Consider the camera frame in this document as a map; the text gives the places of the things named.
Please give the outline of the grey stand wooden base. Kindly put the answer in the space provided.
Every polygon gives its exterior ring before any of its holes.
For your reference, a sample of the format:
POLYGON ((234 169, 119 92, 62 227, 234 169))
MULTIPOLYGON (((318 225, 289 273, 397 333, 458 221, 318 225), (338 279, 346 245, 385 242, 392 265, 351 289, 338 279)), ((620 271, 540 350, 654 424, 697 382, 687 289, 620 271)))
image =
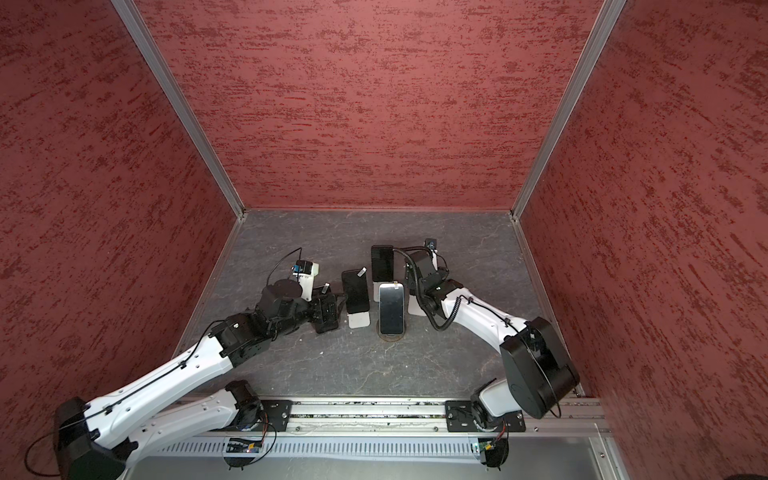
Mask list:
POLYGON ((381 331, 380 325, 376 326, 376 333, 377 333, 377 335, 378 335, 378 337, 380 339, 382 339, 383 341, 388 342, 388 343, 399 342, 405 336, 404 333, 401 333, 401 334, 386 334, 386 333, 383 333, 381 331))

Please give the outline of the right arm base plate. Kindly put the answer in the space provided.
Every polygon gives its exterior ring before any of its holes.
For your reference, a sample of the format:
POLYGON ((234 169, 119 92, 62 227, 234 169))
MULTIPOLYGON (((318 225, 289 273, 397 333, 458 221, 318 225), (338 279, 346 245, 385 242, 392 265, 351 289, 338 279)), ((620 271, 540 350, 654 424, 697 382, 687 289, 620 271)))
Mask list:
POLYGON ((522 433, 526 424, 521 411, 493 416, 479 401, 448 400, 445 402, 445 418, 450 433, 522 433))

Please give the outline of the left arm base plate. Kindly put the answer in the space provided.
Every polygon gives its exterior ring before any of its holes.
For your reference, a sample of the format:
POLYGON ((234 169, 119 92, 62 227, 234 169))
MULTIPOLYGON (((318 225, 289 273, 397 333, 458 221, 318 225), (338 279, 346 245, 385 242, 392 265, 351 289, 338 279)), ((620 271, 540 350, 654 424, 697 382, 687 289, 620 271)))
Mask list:
POLYGON ((288 399, 262 399, 257 408, 254 431, 263 431, 271 425, 278 433, 285 432, 294 402, 288 399))

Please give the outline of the silver edged phone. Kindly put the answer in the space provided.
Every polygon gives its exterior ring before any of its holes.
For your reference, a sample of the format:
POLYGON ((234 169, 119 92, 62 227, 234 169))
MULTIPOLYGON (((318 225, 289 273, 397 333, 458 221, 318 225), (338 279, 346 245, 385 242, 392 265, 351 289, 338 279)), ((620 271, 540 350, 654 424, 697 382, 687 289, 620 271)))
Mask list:
POLYGON ((379 287, 379 332, 388 336, 405 333, 405 290, 400 283, 379 287))

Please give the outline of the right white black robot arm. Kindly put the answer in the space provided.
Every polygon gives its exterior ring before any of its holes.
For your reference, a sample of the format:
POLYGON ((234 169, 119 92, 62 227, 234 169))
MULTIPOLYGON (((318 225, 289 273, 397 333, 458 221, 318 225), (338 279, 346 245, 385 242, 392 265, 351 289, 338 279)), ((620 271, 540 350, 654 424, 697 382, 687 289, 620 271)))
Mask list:
POLYGON ((407 247, 404 258, 410 299, 437 331, 460 326, 500 355, 504 377, 475 390, 470 411, 477 427, 491 431, 507 414, 541 419, 562 415, 560 401, 580 384, 580 374, 548 320, 515 317, 479 299, 450 277, 432 249, 407 247))

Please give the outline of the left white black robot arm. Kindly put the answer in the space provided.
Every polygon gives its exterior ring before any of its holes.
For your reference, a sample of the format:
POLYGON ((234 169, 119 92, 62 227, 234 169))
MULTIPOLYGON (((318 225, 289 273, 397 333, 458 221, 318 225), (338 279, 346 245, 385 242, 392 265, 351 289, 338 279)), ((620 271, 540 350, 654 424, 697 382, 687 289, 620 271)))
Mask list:
POLYGON ((53 449, 64 479, 117 479, 145 456, 200 433, 239 431, 264 438, 278 429, 246 380, 192 403, 177 400, 265 352, 302 325, 337 329, 342 296, 329 285, 304 290, 293 280, 266 286, 252 309, 214 321, 188 350, 138 380, 90 401, 62 403, 53 449))

